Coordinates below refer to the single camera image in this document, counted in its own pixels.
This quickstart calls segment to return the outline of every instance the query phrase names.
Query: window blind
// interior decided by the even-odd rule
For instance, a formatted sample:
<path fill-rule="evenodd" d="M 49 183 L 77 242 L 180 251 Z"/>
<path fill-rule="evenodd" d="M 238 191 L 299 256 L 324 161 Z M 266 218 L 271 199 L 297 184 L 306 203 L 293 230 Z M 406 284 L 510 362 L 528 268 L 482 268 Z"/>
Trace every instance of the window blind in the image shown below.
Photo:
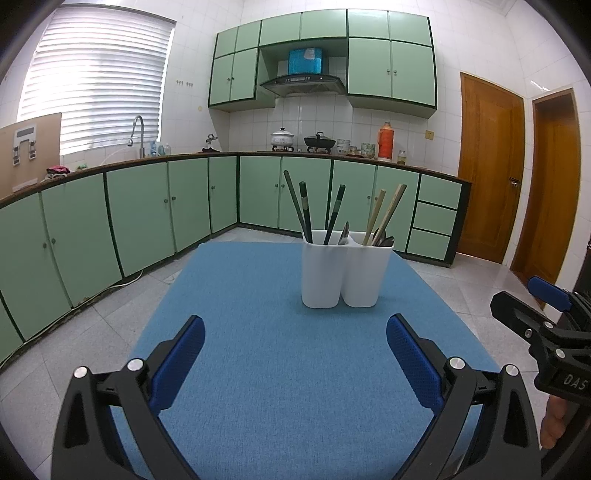
<path fill-rule="evenodd" d="M 136 115 L 145 140 L 156 140 L 173 27 L 115 8 L 58 8 L 25 78 L 18 120 L 61 112 L 61 155 L 127 143 Z"/>

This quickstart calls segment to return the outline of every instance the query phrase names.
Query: lid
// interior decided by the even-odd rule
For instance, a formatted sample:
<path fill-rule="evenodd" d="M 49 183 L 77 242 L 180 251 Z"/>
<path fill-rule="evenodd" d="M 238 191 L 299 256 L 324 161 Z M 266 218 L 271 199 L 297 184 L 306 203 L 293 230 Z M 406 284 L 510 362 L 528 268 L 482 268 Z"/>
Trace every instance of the lid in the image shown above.
<path fill-rule="evenodd" d="M 287 135 L 288 137 L 293 137 L 294 134 L 288 132 L 285 128 L 281 127 L 277 132 L 273 132 L 271 135 Z"/>

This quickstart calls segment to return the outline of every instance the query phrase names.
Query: green cabinet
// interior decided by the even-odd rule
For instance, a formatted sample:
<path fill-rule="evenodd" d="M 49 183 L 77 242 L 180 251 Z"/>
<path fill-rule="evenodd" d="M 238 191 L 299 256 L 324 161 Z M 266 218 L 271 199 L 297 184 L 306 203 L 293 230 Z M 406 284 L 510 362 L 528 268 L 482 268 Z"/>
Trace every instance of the green cabinet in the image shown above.
<path fill-rule="evenodd" d="M 299 40 L 301 13 L 265 18 L 261 25 L 260 46 Z"/>
<path fill-rule="evenodd" d="M 277 228 L 281 157 L 240 158 L 240 221 Z"/>
<path fill-rule="evenodd" d="M 418 177 L 419 174 L 417 172 L 391 167 L 378 167 L 376 173 L 372 209 L 381 189 L 386 190 L 386 195 L 382 207 L 379 210 L 374 230 L 384 218 L 398 184 L 404 183 L 407 186 L 386 229 L 386 234 L 394 237 L 394 249 L 401 252 L 404 252 L 406 249 L 408 234 L 410 233 L 411 223 L 413 221 L 414 204 L 417 198 Z"/>
<path fill-rule="evenodd" d="M 213 61 L 212 80 L 209 88 L 210 105 L 230 101 L 233 62 L 234 55 L 226 55 Z"/>
<path fill-rule="evenodd" d="M 435 106 L 433 49 L 393 41 L 392 97 Z"/>
<path fill-rule="evenodd" d="M 339 185 L 346 186 L 335 230 L 342 230 L 348 221 L 351 231 L 365 232 L 374 191 L 375 168 L 369 164 L 335 160 L 330 208 L 335 203 Z"/>
<path fill-rule="evenodd" d="M 0 225 L 0 291 L 29 339 L 71 307 L 51 254 L 40 194 L 0 209 Z"/>
<path fill-rule="evenodd" d="M 207 159 L 168 162 L 170 205 L 177 252 L 211 233 Z"/>
<path fill-rule="evenodd" d="M 373 38 L 349 39 L 349 93 L 390 97 L 390 42 Z"/>
<path fill-rule="evenodd" d="M 209 215 L 212 233 L 236 223 L 236 157 L 210 157 Z"/>
<path fill-rule="evenodd" d="M 50 246 L 70 300 L 83 300 L 121 280 L 103 175 L 41 192 Z"/>
<path fill-rule="evenodd" d="M 457 181 L 423 174 L 421 176 L 421 188 L 418 192 L 418 199 L 457 209 L 461 191 L 462 184 Z"/>
<path fill-rule="evenodd" d="M 349 36 L 389 40 L 388 12 L 349 9 Z"/>
<path fill-rule="evenodd" d="M 8 313 L 0 303 L 0 362 L 22 345 Z"/>
<path fill-rule="evenodd" d="M 248 50 L 258 47 L 258 37 L 261 33 L 261 21 L 246 23 L 238 27 L 235 51 Z"/>
<path fill-rule="evenodd" d="M 107 185 L 124 274 L 173 255 L 166 163 L 107 172 Z"/>
<path fill-rule="evenodd" d="M 283 157 L 279 198 L 279 228 L 301 232 L 296 208 L 285 182 L 284 170 L 289 171 L 295 192 L 300 197 L 298 184 L 306 182 L 310 222 L 315 230 L 323 230 L 326 222 L 326 202 L 329 196 L 330 163 L 328 158 Z"/>
<path fill-rule="evenodd" d="M 216 50 L 213 55 L 214 58 L 218 58 L 223 55 L 228 55 L 229 53 L 234 52 L 234 47 L 236 46 L 237 32 L 238 28 L 234 27 L 230 30 L 224 30 L 223 32 L 217 34 Z"/>
<path fill-rule="evenodd" d="M 390 18 L 390 40 L 419 43 L 431 47 L 429 19 L 422 15 L 388 12 Z"/>
<path fill-rule="evenodd" d="M 407 253 L 444 260 L 448 245 L 448 236 L 413 228 L 408 241 Z"/>
<path fill-rule="evenodd" d="M 312 10 L 301 15 L 300 38 L 347 36 L 347 10 Z"/>
<path fill-rule="evenodd" d="M 257 48 L 239 51 L 234 54 L 230 100 L 242 100 L 255 96 L 257 57 Z"/>

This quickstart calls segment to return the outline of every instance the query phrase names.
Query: human hand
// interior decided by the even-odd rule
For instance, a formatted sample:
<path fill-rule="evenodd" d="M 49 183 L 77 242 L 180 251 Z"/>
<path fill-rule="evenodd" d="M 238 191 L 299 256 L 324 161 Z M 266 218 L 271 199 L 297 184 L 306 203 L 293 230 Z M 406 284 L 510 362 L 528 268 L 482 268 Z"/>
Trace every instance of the human hand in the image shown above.
<path fill-rule="evenodd" d="M 543 448 L 551 449 L 556 445 L 556 440 L 564 435 L 567 406 L 565 399 L 550 395 L 546 404 L 546 416 L 540 427 L 540 444 Z"/>

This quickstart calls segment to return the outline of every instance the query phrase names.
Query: blue mat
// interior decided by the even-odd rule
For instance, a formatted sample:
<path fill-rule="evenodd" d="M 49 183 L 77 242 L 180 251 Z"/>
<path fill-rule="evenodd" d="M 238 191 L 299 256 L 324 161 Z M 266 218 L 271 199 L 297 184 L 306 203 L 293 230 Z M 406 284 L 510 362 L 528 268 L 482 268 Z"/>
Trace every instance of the blue mat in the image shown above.
<path fill-rule="evenodd" d="M 446 356 L 498 371 L 396 254 L 370 309 L 342 300 L 308 309 L 300 281 L 301 245 L 203 244 L 134 348 L 132 357 L 146 358 L 189 316 L 203 318 L 205 345 L 172 408 L 160 414 L 202 480 L 392 478 L 433 417 L 388 346 L 394 313 Z M 150 478 L 121 412 L 116 421 L 136 472 Z"/>

